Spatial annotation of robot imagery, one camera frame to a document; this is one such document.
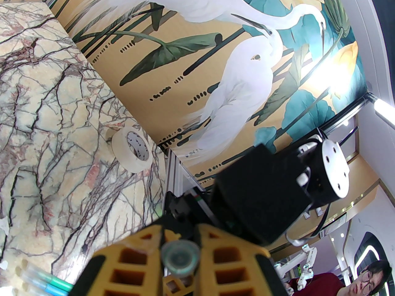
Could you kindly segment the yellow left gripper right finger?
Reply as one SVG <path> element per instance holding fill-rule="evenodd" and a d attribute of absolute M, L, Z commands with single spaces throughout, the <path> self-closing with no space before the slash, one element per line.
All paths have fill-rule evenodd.
<path fill-rule="evenodd" d="M 266 248 L 208 224 L 196 226 L 194 241 L 200 247 L 195 296 L 288 295 Z"/>

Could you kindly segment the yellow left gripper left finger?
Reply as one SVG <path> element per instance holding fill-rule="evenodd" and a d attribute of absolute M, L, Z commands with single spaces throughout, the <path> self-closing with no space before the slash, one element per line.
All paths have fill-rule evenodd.
<path fill-rule="evenodd" d="M 161 296 L 162 225 L 154 224 L 96 251 L 69 292 L 71 296 Z"/>

